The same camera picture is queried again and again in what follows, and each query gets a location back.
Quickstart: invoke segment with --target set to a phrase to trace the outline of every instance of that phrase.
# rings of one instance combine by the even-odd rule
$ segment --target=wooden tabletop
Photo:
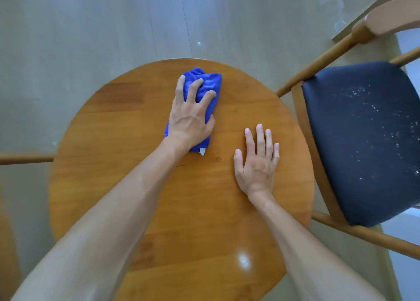
[[[215,128],[204,156],[188,153],[165,186],[116,300],[258,300],[285,275],[270,230],[239,189],[234,151],[262,123],[280,143],[273,195],[309,227],[314,177],[295,119],[262,83],[200,59],[157,61],[97,91],[59,146],[50,182],[55,240],[163,139],[179,76],[194,67],[222,74]]]

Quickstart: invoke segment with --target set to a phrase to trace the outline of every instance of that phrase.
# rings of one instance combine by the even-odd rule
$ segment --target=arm
[[[17,300],[111,300],[158,205],[159,194],[178,161],[208,135],[213,97],[195,102],[202,79],[184,101],[185,76],[176,87],[169,136],[91,208],[39,262],[13,297]]]
[[[251,131],[245,129],[247,158],[235,151],[236,180],[271,229],[300,298],[307,300],[381,300],[385,298],[358,273],[329,251],[314,235],[279,206],[272,192],[279,144],[271,131],[257,126],[257,153]]]

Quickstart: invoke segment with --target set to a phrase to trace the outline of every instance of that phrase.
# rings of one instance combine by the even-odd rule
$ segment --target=person's left arm
[[[159,194],[180,159],[213,130],[205,111],[216,96],[195,102],[195,81],[184,101],[181,76],[169,117],[169,135],[91,208],[39,262],[12,298],[18,300],[111,300],[130,257],[158,205]]]

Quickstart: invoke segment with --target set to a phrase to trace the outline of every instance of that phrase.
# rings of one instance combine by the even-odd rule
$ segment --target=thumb
[[[234,155],[235,176],[244,172],[244,160],[242,158],[241,150],[237,149]]]
[[[215,123],[214,116],[212,114],[212,115],[210,115],[210,118],[209,118],[209,120],[206,124],[207,135],[210,135],[212,133],[213,128],[214,128],[214,123]]]

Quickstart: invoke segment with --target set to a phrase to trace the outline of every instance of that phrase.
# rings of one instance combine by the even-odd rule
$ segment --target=black chair seat
[[[402,70],[385,61],[330,67],[302,87],[350,224],[371,227],[420,202],[420,99]]]

